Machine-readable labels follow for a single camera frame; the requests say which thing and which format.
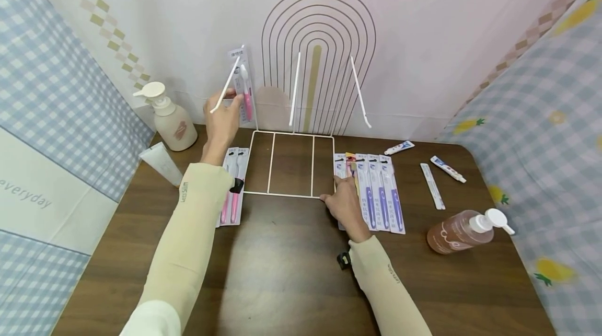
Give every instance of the wrist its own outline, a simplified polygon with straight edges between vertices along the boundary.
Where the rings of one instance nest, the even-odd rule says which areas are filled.
[[[202,163],[207,163],[214,166],[221,166],[226,157],[228,144],[223,142],[207,141],[203,146]]]
[[[356,244],[361,244],[361,242],[368,241],[372,234],[368,229],[368,225],[364,222],[363,218],[360,220],[356,220],[352,225],[343,225],[345,230],[347,230],[347,235],[349,240],[356,242]]]

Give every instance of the beige pump bottle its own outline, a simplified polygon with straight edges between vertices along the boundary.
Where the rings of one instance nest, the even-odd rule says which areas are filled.
[[[134,93],[152,101],[155,109],[155,127],[170,150],[178,152],[194,144],[199,137],[192,119],[182,107],[171,102],[165,95],[165,85],[160,82],[146,84]]]
[[[500,210],[490,208],[484,215],[465,210],[433,226],[426,241],[435,252],[448,254],[491,242],[494,226],[514,234],[506,215]]]

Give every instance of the left hand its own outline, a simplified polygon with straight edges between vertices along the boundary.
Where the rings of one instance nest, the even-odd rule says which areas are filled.
[[[230,106],[226,107],[223,102],[213,114],[211,109],[217,105],[221,91],[212,95],[203,106],[205,114],[205,125],[207,128],[207,142],[203,146],[203,156],[201,162],[210,165],[221,166],[226,151],[232,143],[236,131],[238,131],[240,119],[240,106],[242,104],[242,95],[236,95],[236,91],[229,88],[224,95],[225,99],[232,99]]]

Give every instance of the hand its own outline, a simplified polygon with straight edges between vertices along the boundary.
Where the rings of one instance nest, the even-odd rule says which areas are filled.
[[[203,146],[203,156],[201,162],[210,165],[221,166],[226,151],[236,131],[238,131],[238,123],[240,118],[240,105],[242,104],[242,95],[236,95],[233,89],[227,89],[224,98],[233,98],[230,106],[226,107],[223,102],[213,114],[210,111],[217,105],[221,91],[211,96],[203,106],[205,114],[205,125],[207,128],[207,142]]]
[[[350,240],[357,244],[369,240],[371,234],[362,217],[355,180],[352,177],[342,179],[335,175],[335,183],[335,194],[322,194],[320,200],[326,203],[330,214],[344,226]]]

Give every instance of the dark wooden tabletop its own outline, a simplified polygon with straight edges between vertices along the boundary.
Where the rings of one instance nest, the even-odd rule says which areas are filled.
[[[171,153],[184,171],[205,141]],[[233,146],[249,146],[240,130]],[[337,153],[382,153],[397,142],[336,137]],[[277,135],[271,192],[308,194],[309,137]],[[246,190],[265,191],[272,135],[256,134]],[[438,155],[467,179],[432,167],[446,210],[433,205],[419,163]],[[393,156],[407,234],[378,232],[399,277],[435,336],[554,335],[506,233],[490,244],[441,256],[425,241],[429,227],[464,209],[483,212],[491,197],[471,154],[458,145],[416,142]],[[332,141],[316,139],[314,191],[332,193]],[[53,335],[118,335],[134,310],[178,190],[141,163],[92,255]],[[376,322],[338,253],[347,238],[315,199],[245,194],[240,226],[221,227],[185,335],[378,335]]]

